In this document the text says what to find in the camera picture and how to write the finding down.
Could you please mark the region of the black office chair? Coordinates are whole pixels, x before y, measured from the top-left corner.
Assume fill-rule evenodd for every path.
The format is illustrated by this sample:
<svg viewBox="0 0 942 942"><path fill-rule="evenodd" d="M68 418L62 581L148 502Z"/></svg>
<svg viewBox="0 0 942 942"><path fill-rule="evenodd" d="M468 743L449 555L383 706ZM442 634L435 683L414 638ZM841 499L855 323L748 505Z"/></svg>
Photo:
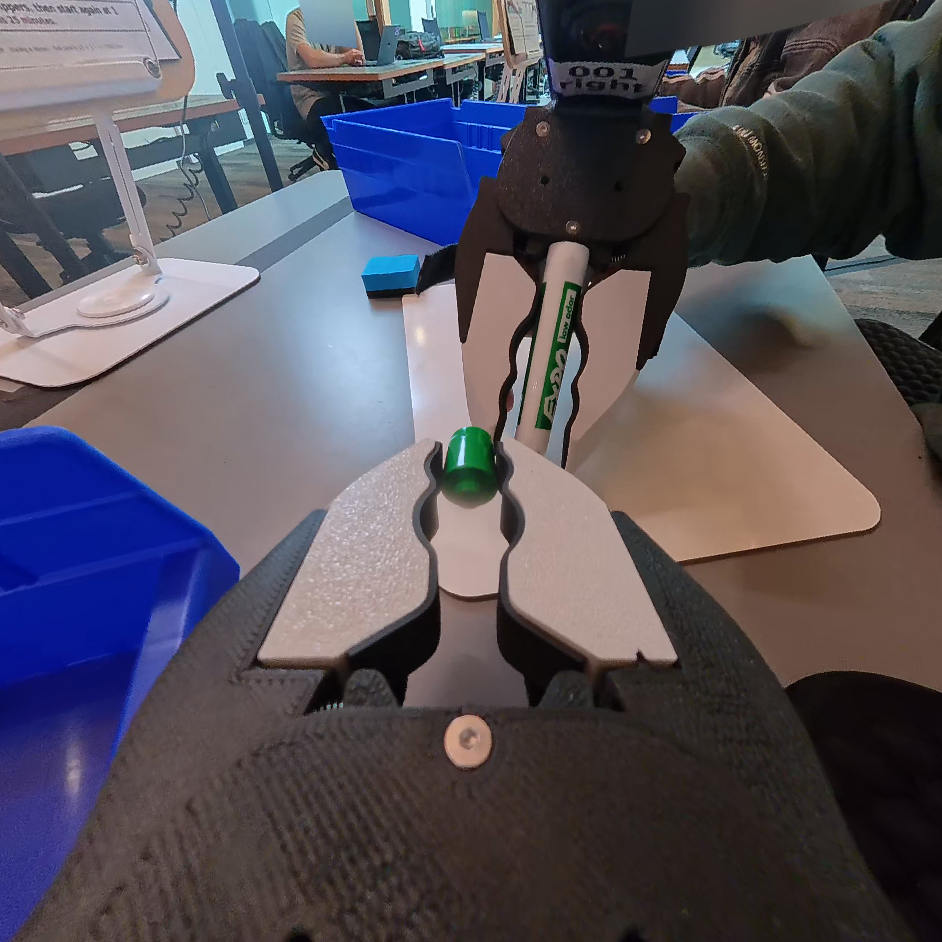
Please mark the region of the black office chair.
<svg viewBox="0 0 942 942"><path fill-rule="evenodd" d="M264 98L261 109L272 134L281 140L295 140L310 150L309 157L290 168L289 181L295 182L313 169L330 170L298 112L291 86L278 79L289 72L287 41L282 31L274 22L259 24L245 18L234 20L234 30L253 87Z"/></svg>

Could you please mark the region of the green marker cap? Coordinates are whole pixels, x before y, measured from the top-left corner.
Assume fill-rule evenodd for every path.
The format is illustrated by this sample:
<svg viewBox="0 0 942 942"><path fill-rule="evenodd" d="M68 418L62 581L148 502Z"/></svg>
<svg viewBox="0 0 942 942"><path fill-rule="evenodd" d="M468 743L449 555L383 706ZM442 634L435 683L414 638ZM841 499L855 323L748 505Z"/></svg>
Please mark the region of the green marker cap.
<svg viewBox="0 0 942 942"><path fill-rule="evenodd" d="M497 494L494 441L487 430L465 426L450 437L443 462L441 489L452 503L466 509L484 505Z"/></svg>

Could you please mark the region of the wooden office table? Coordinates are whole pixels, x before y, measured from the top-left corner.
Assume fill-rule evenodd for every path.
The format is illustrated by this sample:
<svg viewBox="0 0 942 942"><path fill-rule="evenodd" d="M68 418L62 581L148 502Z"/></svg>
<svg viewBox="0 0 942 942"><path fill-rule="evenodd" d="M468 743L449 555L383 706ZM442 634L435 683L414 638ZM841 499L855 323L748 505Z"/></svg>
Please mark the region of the wooden office table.
<svg viewBox="0 0 942 942"><path fill-rule="evenodd" d="M340 66L281 73L280 83L326 90L338 95L416 100L419 91L442 87L457 105L465 82L483 83L486 69L504 65L502 48L495 42L458 43L437 58L398 60L391 65Z"/></svg>

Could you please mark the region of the blue plastic bin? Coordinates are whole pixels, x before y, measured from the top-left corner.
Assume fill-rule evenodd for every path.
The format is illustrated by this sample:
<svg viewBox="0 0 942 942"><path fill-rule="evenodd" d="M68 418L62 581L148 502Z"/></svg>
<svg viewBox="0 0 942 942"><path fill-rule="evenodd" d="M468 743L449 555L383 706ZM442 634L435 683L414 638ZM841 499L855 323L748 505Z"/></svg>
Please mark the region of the blue plastic bin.
<svg viewBox="0 0 942 942"><path fill-rule="evenodd" d="M438 245L459 241L501 138L526 105L435 99L329 116L324 124L355 211Z"/></svg>
<svg viewBox="0 0 942 942"><path fill-rule="evenodd" d="M136 709L237 583L206 526L78 436L1 435L1 939L75 845Z"/></svg>
<svg viewBox="0 0 942 942"><path fill-rule="evenodd" d="M676 96L656 96L647 106L652 112L670 118L670 132L674 135L695 115L702 112L698 107L681 102Z"/></svg>

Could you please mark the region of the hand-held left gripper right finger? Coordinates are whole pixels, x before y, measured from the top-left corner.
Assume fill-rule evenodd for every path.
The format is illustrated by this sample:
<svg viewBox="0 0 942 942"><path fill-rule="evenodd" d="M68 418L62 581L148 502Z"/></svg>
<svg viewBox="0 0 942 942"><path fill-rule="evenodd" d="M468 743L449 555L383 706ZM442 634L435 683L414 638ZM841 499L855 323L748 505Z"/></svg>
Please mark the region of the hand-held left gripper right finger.
<svg viewBox="0 0 942 942"><path fill-rule="evenodd" d="M605 502L558 465L514 441L497 447L500 528L497 644L540 699L559 673L600 689L640 664L672 669L678 655Z"/></svg>

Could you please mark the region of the blue whiteboard eraser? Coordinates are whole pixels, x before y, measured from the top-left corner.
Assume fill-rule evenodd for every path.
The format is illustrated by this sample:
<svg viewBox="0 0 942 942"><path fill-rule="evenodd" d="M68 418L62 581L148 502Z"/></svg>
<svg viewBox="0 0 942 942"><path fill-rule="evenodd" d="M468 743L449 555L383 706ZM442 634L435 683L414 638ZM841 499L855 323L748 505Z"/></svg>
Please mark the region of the blue whiteboard eraser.
<svg viewBox="0 0 942 942"><path fill-rule="evenodd" d="M417 292L421 269L418 254L374 256L362 271L366 295L371 299L401 298Z"/></svg>

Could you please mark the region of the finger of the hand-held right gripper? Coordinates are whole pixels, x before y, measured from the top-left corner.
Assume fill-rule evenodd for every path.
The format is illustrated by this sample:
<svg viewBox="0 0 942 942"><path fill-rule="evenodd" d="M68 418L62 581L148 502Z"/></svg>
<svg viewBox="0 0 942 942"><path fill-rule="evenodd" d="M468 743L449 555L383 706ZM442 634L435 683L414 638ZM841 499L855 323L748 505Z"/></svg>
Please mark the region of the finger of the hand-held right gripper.
<svg viewBox="0 0 942 942"><path fill-rule="evenodd" d="M597 424L637 379L650 280L647 271L618 270L584 297L551 431L551 459L567 470L597 447Z"/></svg>
<svg viewBox="0 0 942 942"><path fill-rule="evenodd" d="M544 289L512 256L487 253L465 341L465 398L472 425L500 441L517 349L539 315Z"/></svg>

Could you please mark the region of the white whiteboard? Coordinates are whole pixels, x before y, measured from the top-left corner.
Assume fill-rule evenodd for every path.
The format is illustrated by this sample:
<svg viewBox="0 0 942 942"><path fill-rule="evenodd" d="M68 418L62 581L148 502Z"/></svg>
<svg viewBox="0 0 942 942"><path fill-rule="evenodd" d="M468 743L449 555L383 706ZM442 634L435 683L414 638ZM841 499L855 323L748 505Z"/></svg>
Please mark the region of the white whiteboard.
<svg viewBox="0 0 942 942"><path fill-rule="evenodd" d="M402 301L416 439L470 426L453 284ZM677 314L572 473L678 562L873 530L876 497ZM439 500L440 588L497 594L500 498Z"/></svg>

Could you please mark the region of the green dry-erase marker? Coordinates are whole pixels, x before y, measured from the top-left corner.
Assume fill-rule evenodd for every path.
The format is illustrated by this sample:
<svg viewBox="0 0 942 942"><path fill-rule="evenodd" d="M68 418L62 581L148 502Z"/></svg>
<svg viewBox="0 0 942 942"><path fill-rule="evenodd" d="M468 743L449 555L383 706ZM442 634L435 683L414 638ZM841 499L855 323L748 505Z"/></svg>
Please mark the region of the green dry-erase marker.
<svg viewBox="0 0 942 942"><path fill-rule="evenodd" d="M554 424L589 259L589 249L577 242L557 242L548 250L514 433L517 441L541 455L547 452Z"/></svg>

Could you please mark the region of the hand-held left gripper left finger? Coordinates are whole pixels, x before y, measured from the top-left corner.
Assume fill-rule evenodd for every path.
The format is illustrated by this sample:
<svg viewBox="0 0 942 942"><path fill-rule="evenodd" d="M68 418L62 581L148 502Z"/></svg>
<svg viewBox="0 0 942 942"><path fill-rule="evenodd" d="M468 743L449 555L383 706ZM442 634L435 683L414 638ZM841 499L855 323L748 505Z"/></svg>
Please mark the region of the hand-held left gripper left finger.
<svg viewBox="0 0 942 942"><path fill-rule="evenodd" d="M258 662L347 679L380 672L405 696L441 636L438 527L442 445L422 439L357 478L330 504Z"/></svg>

